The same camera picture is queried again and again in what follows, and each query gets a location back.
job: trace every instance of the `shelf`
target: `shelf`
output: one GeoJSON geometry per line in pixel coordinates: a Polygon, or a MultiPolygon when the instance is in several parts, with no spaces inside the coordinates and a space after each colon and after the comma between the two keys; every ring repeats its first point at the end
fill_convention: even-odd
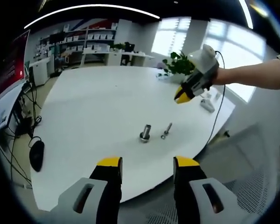
{"type": "Polygon", "coordinates": [[[114,41],[114,39],[112,39],[112,40],[107,40],[107,39],[97,39],[97,40],[94,40],[94,39],[92,39],[92,40],[86,40],[86,41],[114,41]]]}
{"type": "Polygon", "coordinates": [[[88,31],[116,31],[115,29],[89,29],[88,31]]]}
{"type": "Polygon", "coordinates": [[[85,40],[78,40],[78,41],[69,41],[69,42],[64,42],[60,44],[67,44],[67,43],[75,43],[75,42],[84,42],[85,40]]]}
{"type": "Polygon", "coordinates": [[[71,31],[68,31],[68,32],[65,32],[66,34],[69,34],[69,33],[75,33],[75,32],[86,32],[87,30],[86,29],[79,29],[79,30],[71,30],[71,31]]]}

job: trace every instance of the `screw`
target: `screw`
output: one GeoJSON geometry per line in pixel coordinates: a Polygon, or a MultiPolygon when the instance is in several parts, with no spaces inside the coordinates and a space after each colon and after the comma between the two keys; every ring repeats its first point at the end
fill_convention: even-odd
{"type": "Polygon", "coordinates": [[[166,131],[164,132],[164,134],[168,134],[169,133],[169,130],[170,130],[171,126],[172,126],[172,123],[170,123],[168,125],[168,127],[167,127],[166,131]]]}
{"type": "Polygon", "coordinates": [[[165,138],[166,138],[166,136],[167,136],[168,133],[169,133],[169,130],[170,130],[171,126],[172,126],[172,123],[170,123],[170,124],[168,125],[166,131],[164,131],[164,134],[161,135],[161,139],[165,139],[165,138]]]}

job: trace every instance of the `white cabinet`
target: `white cabinet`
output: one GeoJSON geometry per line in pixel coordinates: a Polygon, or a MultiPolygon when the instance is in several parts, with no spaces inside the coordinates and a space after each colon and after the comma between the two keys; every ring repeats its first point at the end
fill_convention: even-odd
{"type": "Polygon", "coordinates": [[[120,62],[121,62],[120,53],[106,54],[105,56],[105,64],[107,66],[120,66],[120,62]]]}

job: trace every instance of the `green leaves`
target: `green leaves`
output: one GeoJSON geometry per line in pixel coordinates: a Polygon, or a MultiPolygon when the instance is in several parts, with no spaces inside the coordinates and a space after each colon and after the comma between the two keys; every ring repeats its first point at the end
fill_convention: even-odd
{"type": "Polygon", "coordinates": [[[181,52],[180,55],[176,52],[172,52],[170,58],[172,59],[171,63],[168,63],[167,59],[162,60],[166,65],[164,69],[164,72],[166,72],[166,74],[164,74],[165,76],[168,76],[169,72],[173,75],[184,74],[187,76],[192,74],[195,66],[188,60],[188,57],[183,52],[181,52]]]}
{"type": "Polygon", "coordinates": [[[171,59],[180,59],[181,57],[176,53],[176,52],[172,52],[171,54],[170,54],[170,57],[171,57],[171,59]]]}

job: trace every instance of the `ceiling light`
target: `ceiling light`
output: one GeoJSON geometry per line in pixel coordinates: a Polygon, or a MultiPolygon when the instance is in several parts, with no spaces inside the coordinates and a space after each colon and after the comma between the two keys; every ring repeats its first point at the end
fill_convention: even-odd
{"type": "Polygon", "coordinates": [[[139,9],[136,9],[136,8],[130,8],[130,7],[125,7],[125,6],[116,6],[116,5],[107,5],[107,4],[89,4],[89,5],[80,5],[80,6],[72,6],[72,7],[68,7],[68,8],[63,8],[63,9],[59,9],[57,11],[54,11],[54,12],[51,12],[49,14],[46,14],[46,15],[43,15],[42,17],[32,21],[31,23],[29,23],[28,25],[26,25],[24,27],[24,29],[26,29],[27,27],[31,26],[32,24],[36,23],[37,21],[43,19],[43,18],[46,18],[50,15],[53,15],[53,14],[56,14],[56,13],[59,13],[59,12],[63,12],[63,11],[66,11],[66,10],[70,10],[70,9],[75,9],[75,8],[84,8],[84,7],[112,7],[112,8],[121,8],[121,9],[127,9],[127,10],[131,10],[131,11],[134,11],[134,12],[137,12],[137,13],[143,13],[143,14],[146,14],[146,15],[149,15],[149,16],[152,16],[156,19],[159,19],[160,17],[157,16],[157,15],[154,15],[154,14],[151,14],[151,13],[148,13],[148,12],[144,12],[142,10],[139,10],[139,9]]]}
{"type": "Polygon", "coordinates": [[[258,7],[258,6],[255,6],[255,5],[253,5],[253,4],[250,4],[250,6],[251,6],[252,8],[254,8],[254,10],[255,10],[256,12],[258,12],[261,16],[263,16],[263,17],[268,17],[268,16],[269,16],[269,13],[268,13],[266,10],[264,10],[264,9],[258,7]]]}
{"type": "Polygon", "coordinates": [[[245,17],[246,17],[246,20],[247,20],[247,24],[248,24],[248,27],[250,29],[253,29],[253,24],[252,24],[252,19],[251,19],[251,15],[250,15],[250,12],[249,12],[249,9],[248,9],[248,6],[245,2],[245,0],[238,0],[239,3],[241,4],[241,7],[244,11],[244,14],[245,14],[245,17]]]}

